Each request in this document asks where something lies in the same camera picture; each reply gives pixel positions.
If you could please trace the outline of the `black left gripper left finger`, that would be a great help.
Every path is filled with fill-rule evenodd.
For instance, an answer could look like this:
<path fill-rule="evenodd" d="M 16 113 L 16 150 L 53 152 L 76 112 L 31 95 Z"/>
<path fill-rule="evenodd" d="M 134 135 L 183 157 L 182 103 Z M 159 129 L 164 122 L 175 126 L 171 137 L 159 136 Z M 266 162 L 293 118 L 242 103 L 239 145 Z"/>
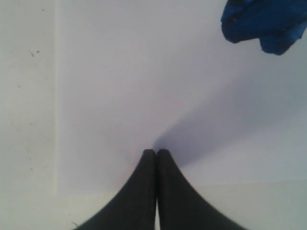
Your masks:
<path fill-rule="evenodd" d="M 79 230 L 154 230 L 156 212 L 156 153 L 143 151 L 120 191 Z"/>

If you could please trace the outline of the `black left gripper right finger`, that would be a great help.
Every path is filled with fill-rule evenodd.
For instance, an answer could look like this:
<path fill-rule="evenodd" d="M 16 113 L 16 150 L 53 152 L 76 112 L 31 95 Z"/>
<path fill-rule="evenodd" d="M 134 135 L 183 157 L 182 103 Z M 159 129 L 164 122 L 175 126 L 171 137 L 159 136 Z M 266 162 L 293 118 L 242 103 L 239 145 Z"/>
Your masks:
<path fill-rule="evenodd" d="M 157 201 L 162 230 L 243 230 L 209 204 L 187 181 L 170 151 L 156 154 Z"/>

